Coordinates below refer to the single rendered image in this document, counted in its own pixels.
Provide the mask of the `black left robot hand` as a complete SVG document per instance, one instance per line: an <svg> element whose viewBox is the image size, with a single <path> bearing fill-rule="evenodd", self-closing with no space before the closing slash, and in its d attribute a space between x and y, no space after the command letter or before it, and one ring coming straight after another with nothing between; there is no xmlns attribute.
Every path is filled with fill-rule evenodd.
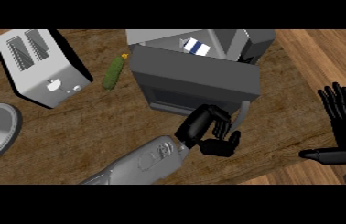
<svg viewBox="0 0 346 224"><path fill-rule="evenodd" d="M186 117L174 136L188 148L197 145L204 155L231 157L242 136L235 131L226 139L231 126L228 112L216 105L203 104Z"/></svg>

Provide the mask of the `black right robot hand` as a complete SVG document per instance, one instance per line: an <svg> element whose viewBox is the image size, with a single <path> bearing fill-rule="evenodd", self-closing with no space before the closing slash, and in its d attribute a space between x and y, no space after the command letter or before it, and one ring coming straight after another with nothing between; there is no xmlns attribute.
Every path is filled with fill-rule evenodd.
<svg viewBox="0 0 346 224"><path fill-rule="evenodd" d="M334 81L331 86L318 90L318 94L330 118L337 146L302 150L299 156L322 165L346 165L346 86L340 86Z"/></svg>

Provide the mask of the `dark grey microwave door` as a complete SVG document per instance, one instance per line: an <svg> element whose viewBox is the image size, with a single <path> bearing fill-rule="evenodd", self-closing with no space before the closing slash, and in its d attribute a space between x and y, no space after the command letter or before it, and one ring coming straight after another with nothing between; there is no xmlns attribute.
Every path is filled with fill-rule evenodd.
<svg viewBox="0 0 346 224"><path fill-rule="evenodd" d="M152 110L189 115L201 104L241 110L235 131L260 96L259 66L135 45L130 70Z"/></svg>

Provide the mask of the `white blue milk carton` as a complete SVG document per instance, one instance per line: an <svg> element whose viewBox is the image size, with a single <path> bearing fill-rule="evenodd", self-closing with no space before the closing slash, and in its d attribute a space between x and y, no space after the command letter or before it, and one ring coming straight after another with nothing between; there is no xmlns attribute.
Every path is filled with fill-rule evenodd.
<svg viewBox="0 0 346 224"><path fill-rule="evenodd" d="M185 52L188 52L192 55L200 55L200 56L206 56L211 49L208 45L201 43L192 37L183 40L182 48Z"/></svg>

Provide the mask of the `grey microwave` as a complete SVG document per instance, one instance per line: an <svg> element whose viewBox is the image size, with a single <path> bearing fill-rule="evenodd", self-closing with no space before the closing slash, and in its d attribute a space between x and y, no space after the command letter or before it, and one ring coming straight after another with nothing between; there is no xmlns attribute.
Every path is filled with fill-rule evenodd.
<svg viewBox="0 0 346 224"><path fill-rule="evenodd" d="M210 47L207 57L254 65L275 41L272 29L127 29L127 44L188 53L183 48L194 38Z"/></svg>

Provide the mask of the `green cucumber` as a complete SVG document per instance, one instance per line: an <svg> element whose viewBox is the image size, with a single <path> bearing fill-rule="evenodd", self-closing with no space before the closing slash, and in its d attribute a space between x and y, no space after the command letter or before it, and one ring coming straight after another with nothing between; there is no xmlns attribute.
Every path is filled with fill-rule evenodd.
<svg viewBox="0 0 346 224"><path fill-rule="evenodd" d="M112 90L118 82L120 72L123 70L126 59L129 58L127 54L117 56L111 62L108 70L102 78L102 88L105 90Z"/></svg>

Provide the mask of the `silver toaster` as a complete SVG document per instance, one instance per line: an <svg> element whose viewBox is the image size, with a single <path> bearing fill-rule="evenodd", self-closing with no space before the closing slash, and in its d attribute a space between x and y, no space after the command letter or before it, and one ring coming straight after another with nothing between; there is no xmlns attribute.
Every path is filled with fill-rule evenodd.
<svg viewBox="0 0 346 224"><path fill-rule="evenodd" d="M0 35L0 59L16 95L47 109L93 81L56 29L10 29Z"/></svg>

